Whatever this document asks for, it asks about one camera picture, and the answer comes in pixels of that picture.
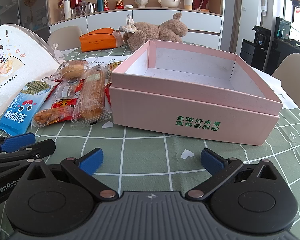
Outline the blue seaweed snack packet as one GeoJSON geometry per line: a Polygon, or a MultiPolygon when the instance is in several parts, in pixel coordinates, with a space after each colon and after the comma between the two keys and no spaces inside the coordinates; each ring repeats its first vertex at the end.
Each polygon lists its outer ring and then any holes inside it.
{"type": "Polygon", "coordinates": [[[15,136],[24,134],[57,82],[43,79],[29,81],[0,119],[0,130],[15,136]]]}

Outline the small orange cracker packet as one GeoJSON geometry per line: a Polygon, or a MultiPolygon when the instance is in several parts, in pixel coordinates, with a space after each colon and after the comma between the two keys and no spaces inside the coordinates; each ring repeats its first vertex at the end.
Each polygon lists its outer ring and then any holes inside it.
{"type": "Polygon", "coordinates": [[[31,126],[42,128],[58,122],[71,120],[73,110],[74,108],[65,106],[39,111],[33,116],[31,126]]]}

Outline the long bread stick packet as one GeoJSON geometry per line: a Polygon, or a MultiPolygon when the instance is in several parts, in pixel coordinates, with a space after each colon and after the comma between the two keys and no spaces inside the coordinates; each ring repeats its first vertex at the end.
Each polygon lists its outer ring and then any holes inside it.
{"type": "Polygon", "coordinates": [[[110,119],[110,110],[105,104],[107,73],[108,68],[102,64],[97,64],[87,71],[72,113],[72,127],[90,126],[110,119]]]}

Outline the round bun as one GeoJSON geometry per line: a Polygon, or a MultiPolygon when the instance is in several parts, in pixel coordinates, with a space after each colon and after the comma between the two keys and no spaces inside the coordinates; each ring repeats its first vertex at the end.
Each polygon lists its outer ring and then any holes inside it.
{"type": "Polygon", "coordinates": [[[63,81],[77,79],[81,77],[89,68],[89,63],[86,60],[71,60],[63,62],[49,77],[52,81],[63,81]]]}

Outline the yellow round cake packet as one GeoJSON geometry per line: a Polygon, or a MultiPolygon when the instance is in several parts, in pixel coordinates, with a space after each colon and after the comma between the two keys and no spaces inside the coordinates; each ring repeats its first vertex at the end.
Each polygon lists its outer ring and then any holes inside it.
{"type": "Polygon", "coordinates": [[[111,75],[112,75],[112,72],[122,63],[122,61],[114,61],[114,62],[110,62],[108,65],[107,65],[107,68],[108,68],[108,72],[107,72],[107,75],[106,75],[106,81],[107,81],[107,85],[111,85],[111,75]]]}

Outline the red spicy strip packet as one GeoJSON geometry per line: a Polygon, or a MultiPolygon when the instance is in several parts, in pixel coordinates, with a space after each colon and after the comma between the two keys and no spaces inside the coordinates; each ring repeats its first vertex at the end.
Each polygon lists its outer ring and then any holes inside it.
{"type": "Polygon", "coordinates": [[[57,86],[52,95],[51,109],[57,111],[57,117],[54,118],[53,122],[71,120],[83,83],[84,79],[63,80],[57,86]]]}

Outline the green checked tablecloth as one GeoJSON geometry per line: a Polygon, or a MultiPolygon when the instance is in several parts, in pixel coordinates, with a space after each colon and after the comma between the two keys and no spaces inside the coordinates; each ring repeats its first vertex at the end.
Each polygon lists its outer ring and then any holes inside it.
{"type": "Polygon", "coordinates": [[[72,128],[68,122],[31,128],[37,140],[52,139],[55,153],[47,163],[67,156],[80,157],[95,147],[104,151],[104,162],[95,176],[117,191],[185,192],[209,177],[200,164],[200,152],[210,148],[223,157],[255,164],[268,158],[277,167],[299,205],[291,231],[300,238],[300,109],[281,82],[262,78],[283,102],[280,118],[262,146],[200,140],[177,135],[125,128],[105,121],[91,127],[72,128]]]}

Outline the white cartoon print bag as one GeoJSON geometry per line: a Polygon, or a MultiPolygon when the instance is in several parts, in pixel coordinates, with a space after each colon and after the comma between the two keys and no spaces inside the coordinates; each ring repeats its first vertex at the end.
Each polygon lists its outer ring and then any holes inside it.
{"type": "Polygon", "coordinates": [[[52,75],[64,57],[40,36],[16,24],[0,26],[0,117],[31,80],[52,75]]]}

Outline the pink cardboard gift box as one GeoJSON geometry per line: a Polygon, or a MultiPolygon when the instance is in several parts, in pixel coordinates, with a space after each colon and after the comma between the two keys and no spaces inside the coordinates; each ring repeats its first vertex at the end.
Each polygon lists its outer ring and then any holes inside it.
{"type": "Polygon", "coordinates": [[[148,41],[111,74],[115,124],[206,140],[260,146],[282,102],[238,55],[148,41]]]}

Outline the white printed table runner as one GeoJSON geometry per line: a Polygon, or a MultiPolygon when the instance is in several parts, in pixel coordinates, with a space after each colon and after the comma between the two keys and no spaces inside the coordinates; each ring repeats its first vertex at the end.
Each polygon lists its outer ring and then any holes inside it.
{"type": "Polygon", "coordinates": [[[100,56],[100,57],[73,57],[68,59],[61,59],[58,60],[58,63],[61,64],[64,61],[71,61],[71,60],[85,60],[89,63],[90,66],[94,66],[96,64],[109,64],[112,62],[118,62],[118,61],[124,61],[125,59],[129,58],[129,55],[123,55],[123,56],[100,56]]]}

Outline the beige chair left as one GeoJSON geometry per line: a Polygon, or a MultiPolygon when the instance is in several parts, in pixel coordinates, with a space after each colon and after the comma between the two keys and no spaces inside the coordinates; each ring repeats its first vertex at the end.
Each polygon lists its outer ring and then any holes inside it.
{"type": "Polygon", "coordinates": [[[48,38],[47,44],[60,51],[76,49],[81,46],[79,37],[82,31],[78,26],[68,26],[54,31],[48,38]]]}

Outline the beige chair right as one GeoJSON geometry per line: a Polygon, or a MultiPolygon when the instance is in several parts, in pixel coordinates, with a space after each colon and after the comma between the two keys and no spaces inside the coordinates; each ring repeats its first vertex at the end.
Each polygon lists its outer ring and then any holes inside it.
{"type": "Polygon", "coordinates": [[[272,77],[281,81],[281,87],[300,108],[300,54],[288,55],[272,77]]]}

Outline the brown plush toy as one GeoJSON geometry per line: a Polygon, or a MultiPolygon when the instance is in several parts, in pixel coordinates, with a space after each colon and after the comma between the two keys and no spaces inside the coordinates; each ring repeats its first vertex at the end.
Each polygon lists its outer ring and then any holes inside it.
{"type": "Polygon", "coordinates": [[[160,25],[147,22],[134,22],[130,15],[127,16],[126,25],[119,27],[123,32],[123,40],[132,51],[138,50],[149,40],[171,41],[182,43],[182,37],[188,32],[188,27],[181,22],[182,13],[177,12],[173,18],[160,25]]]}

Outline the white tumbler bottle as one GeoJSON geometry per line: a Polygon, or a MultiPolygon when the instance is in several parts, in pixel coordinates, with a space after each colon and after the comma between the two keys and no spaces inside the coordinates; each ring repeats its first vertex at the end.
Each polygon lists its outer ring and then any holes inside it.
{"type": "Polygon", "coordinates": [[[64,7],[64,18],[70,19],[71,18],[71,0],[63,0],[63,7],[64,7]]]}

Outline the red figurine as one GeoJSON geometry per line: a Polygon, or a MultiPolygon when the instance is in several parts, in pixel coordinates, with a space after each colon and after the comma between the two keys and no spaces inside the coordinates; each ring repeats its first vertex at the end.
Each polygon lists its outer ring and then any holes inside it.
{"type": "Polygon", "coordinates": [[[124,8],[123,0],[116,0],[115,9],[123,9],[123,8],[124,8]]]}

